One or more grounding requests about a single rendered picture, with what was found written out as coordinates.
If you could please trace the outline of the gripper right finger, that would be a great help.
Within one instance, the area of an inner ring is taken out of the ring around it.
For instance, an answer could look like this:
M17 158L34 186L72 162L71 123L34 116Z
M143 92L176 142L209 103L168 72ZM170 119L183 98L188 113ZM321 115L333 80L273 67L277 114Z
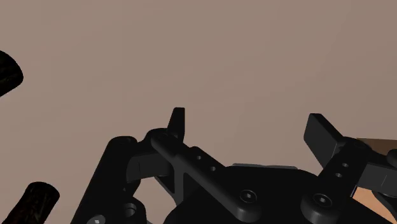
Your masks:
M343 136L322 114L308 116L303 140L323 170L302 196L300 209L311 224L390 224L353 199L370 190L397 221L397 148L385 155L364 141Z

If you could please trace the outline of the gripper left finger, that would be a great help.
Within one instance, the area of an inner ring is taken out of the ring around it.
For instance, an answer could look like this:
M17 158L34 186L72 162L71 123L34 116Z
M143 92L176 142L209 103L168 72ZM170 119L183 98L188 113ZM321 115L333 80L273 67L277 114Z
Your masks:
M142 141L112 138L70 224L147 224L146 208L134 197L141 180L154 177L181 204L199 189L206 191L235 219L254 223L262 209L244 190L228 186L225 166L183 142L185 109L174 108L166 128L149 131Z

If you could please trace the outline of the black cylindrical object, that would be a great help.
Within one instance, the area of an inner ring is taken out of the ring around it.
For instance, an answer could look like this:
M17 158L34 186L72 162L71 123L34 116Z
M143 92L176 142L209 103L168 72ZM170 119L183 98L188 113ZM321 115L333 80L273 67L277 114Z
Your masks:
M2 224L44 224L59 198L54 186L32 182Z

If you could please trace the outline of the black rounded object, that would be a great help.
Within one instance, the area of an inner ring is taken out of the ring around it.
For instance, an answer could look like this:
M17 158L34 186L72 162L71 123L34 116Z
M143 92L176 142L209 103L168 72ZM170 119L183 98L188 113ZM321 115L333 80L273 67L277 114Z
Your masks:
M24 80L17 62L0 50L0 97L17 88Z

